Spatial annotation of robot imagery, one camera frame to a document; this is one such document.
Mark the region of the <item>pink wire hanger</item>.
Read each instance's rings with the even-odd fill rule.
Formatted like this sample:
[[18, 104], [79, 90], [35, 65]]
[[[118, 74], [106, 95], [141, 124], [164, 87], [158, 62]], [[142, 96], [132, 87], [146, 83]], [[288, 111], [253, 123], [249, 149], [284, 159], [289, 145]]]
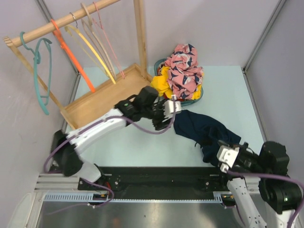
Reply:
[[93, 19], [93, 22], [94, 22], [94, 25], [95, 25], [95, 28], [97, 29], [97, 32], [100, 36], [100, 38], [102, 39], [102, 41], [106, 42], [107, 43], [107, 46], [105, 48], [105, 50], [107, 51], [107, 54], [110, 54], [110, 57], [108, 57], [107, 59], [109, 60], [109, 63], [110, 64], [115, 64], [115, 66], [117, 67], [119, 73], [121, 74], [122, 78], [125, 79], [125, 74], [122, 70], [122, 67], [119, 63], [119, 60], [115, 54], [115, 51], [111, 45], [111, 42], [109, 40], [109, 37], [104, 29], [104, 26], [103, 26], [103, 23], [102, 23], [102, 20], [101, 20], [101, 14], [99, 12], [99, 9], [97, 8], [97, 4], [96, 2], [93, 1], [93, 4], [95, 6], [95, 9], [96, 9], [96, 12], [97, 12], [97, 15], [98, 15], [98, 21]]

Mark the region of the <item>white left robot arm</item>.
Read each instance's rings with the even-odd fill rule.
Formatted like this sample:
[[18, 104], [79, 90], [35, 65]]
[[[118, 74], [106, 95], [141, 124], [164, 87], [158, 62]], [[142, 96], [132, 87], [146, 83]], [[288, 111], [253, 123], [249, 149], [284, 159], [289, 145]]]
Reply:
[[102, 171], [96, 164], [84, 161], [81, 153], [96, 140], [129, 125], [149, 134], [166, 132], [181, 111], [181, 105], [175, 95], [161, 100], [157, 98], [157, 90], [146, 86], [139, 94], [119, 101], [106, 114], [89, 124], [69, 133], [56, 131], [50, 158], [58, 165], [59, 173], [65, 177], [76, 175], [87, 180], [93, 189], [101, 189], [105, 184]]

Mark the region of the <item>navy blue shorts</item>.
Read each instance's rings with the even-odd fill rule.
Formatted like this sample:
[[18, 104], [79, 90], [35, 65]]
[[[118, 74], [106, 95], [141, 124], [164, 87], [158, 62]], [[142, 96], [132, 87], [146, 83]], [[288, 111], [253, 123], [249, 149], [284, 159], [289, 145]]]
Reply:
[[175, 116], [174, 130], [177, 135], [194, 140], [200, 145], [203, 161], [217, 167], [218, 141], [238, 144], [241, 137], [230, 131], [218, 120], [204, 115], [182, 110]]

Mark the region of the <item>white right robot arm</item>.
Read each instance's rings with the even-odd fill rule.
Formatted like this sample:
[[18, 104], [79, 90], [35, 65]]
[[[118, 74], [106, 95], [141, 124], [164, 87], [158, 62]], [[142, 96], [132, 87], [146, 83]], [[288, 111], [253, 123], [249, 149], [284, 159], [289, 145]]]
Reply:
[[[245, 228], [295, 227], [304, 206], [304, 185], [287, 174], [289, 161], [285, 146], [273, 141], [265, 142], [260, 154], [242, 146], [234, 167], [227, 167], [219, 178], [220, 187], [232, 193]], [[260, 179], [258, 190], [266, 207], [265, 219], [249, 195], [246, 177]]]

